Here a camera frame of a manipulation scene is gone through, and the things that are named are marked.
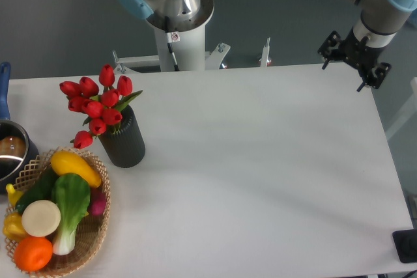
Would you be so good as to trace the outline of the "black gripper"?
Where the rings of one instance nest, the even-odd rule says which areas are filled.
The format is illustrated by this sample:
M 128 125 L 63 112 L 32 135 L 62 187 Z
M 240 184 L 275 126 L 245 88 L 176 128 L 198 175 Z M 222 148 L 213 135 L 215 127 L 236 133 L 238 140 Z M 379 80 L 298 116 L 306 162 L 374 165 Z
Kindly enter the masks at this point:
M 359 41 L 355 37 L 353 29 L 343 41 L 337 31 L 332 31 L 321 44 L 317 53 L 323 59 L 323 70 L 330 62 L 341 61 L 343 53 L 345 55 L 344 62 L 357 69 L 362 79 L 357 92 L 360 92 L 364 87 L 379 89 L 391 70 L 389 63 L 377 64 L 381 49 L 368 47 L 363 40 Z

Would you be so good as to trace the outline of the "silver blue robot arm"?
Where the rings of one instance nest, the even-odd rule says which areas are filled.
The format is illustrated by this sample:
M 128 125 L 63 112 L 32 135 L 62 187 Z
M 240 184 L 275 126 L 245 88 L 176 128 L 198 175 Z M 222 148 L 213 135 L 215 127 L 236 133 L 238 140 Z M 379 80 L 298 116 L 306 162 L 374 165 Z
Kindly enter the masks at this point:
M 346 38 L 332 31 L 318 53 L 324 64 L 342 61 L 358 71 L 361 87 L 378 89 L 391 69 L 379 55 L 389 45 L 413 11 L 416 0 L 349 0 L 362 9 Z

